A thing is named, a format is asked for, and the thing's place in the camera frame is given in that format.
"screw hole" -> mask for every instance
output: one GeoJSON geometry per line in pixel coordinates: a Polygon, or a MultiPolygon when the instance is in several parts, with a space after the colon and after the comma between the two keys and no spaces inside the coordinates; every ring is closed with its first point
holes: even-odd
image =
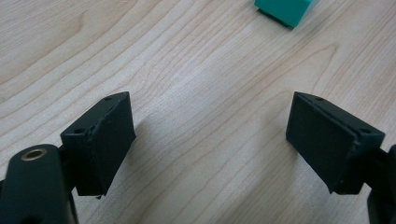
{"type": "Polygon", "coordinates": [[[74,133],[84,133],[85,129],[75,129],[74,133]]]}
{"type": "Polygon", "coordinates": [[[37,160],[41,157],[43,157],[45,154],[47,154],[47,150],[44,148],[38,148],[38,149],[33,149],[25,154],[22,155],[22,160],[23,161],[34,161],[37,160]]]}
{"type": "Polygon", "coordinates": [[[361,129],[361,132],[363,132],[363,133],[371,133],[371,131],[368,130],[368,129],[361,129]]]}

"light wooden surface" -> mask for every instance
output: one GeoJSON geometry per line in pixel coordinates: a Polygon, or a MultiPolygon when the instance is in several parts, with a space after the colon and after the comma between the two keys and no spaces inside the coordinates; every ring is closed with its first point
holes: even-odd
{"type": "Polygon", "coordinates": [[[137,139],[80,223],[368,223],[368,187],[330,195],[285,140],[294,91],[396,143],[396,2],[322,0],[294,30],[253,0],[0,1],[0,177],[99,99],[137,139]]]}

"green cube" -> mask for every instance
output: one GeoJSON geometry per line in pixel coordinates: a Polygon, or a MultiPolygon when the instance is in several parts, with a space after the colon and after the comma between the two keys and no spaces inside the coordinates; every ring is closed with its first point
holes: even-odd
{"type": "Polygon", "coordinates": [[[286,26],[296,27],[318,0],[256,0],[254,5],[286,26]]]}

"black plastic part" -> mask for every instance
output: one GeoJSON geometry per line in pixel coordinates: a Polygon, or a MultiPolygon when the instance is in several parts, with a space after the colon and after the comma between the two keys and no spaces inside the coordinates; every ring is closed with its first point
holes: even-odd
{"type": "Polygon", "coordinates": [[[385,175],[388,179],[389,195],[372,190],[367,200],[371,224],[396,223],[396,145],[393,146],[383,162],[385,175]]]}
{"type": "Polygon", "coordinates": [[[322,98],[295,92],[286,136],[330,192],[358,194],[385,134],[322,98]]]}
{"type": "Polygon", "coordinates": [[[57,147],[29,147],[10,160],[0,198],[0,223],[78,223],[57,147]]]}
{"type": "Polygon", "coordinates": [[[61,134],[78,195],[106,195],[136,138],[128,92],[107,96],[61,134]]]}

